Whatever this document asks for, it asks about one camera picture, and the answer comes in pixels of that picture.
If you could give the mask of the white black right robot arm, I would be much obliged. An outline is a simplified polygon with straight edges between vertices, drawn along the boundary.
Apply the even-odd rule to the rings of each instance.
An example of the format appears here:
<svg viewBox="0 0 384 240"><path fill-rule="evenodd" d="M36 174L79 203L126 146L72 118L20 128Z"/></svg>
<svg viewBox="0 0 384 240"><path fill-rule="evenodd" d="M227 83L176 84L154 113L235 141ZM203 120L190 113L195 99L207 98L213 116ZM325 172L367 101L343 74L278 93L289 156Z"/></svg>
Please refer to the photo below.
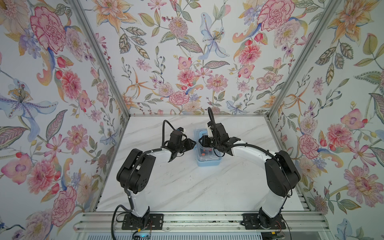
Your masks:
<svg viewBox="0 0 384 240"><path fill-rule="evenodd" d="M199 143L225 155L255 162L266 173L269 192L256 215L244 214L243 224L247 229L271 229L283 220L282 210L293 189L301 180L299 171L285 151L270 152L251 145L240 138L230 137L221 123L208 122L208 135Z"/></svg>

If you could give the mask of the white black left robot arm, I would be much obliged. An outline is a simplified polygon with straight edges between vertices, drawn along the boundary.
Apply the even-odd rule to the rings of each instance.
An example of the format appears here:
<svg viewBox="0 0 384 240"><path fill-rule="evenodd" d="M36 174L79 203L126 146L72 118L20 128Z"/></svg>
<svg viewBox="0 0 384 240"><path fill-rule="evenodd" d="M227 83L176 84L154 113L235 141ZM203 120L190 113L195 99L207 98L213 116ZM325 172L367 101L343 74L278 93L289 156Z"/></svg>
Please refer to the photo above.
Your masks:
<svg viewBox="0 0 384 240"><path fill-rule="evenodd" d="M196 142L188 138L181 128L173 130L170 139L156 149L133 149L117 173L117 181L126 193L130 209L124 206L124 230L144 229L150 224L150 206L142 193L149 183L156 161L169 163L185 152L194 149Z"/></svg>

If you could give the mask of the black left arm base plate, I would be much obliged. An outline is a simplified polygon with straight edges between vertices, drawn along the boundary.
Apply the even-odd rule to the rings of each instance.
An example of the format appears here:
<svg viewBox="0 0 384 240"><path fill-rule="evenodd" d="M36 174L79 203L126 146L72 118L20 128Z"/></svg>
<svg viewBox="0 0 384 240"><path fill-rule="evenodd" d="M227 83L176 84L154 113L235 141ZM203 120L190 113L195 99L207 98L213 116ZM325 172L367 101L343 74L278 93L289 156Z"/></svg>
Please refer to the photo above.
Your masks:
<svg viewBox="0 0 384 240"><path fill-rule="evenodd" d="M148 214L139 218L129 213L123 219L122 230L162 230L163 224L164 214Z"/></svg>

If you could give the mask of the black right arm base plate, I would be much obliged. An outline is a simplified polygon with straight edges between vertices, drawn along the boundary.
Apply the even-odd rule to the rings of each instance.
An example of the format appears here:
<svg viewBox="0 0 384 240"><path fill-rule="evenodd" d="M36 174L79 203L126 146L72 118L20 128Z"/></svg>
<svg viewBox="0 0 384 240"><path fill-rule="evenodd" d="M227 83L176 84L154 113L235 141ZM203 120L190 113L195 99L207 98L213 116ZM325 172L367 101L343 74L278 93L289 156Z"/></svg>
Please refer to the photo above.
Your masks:
<svg viewBox="0 0 384 240"><path fill-rule="evenodd" d="M240 222L246 230L285 230L287 228L283 216L281 214L276 215L274 218L270 218L268 215L251 213L242 214L243 220Z"/></svg>

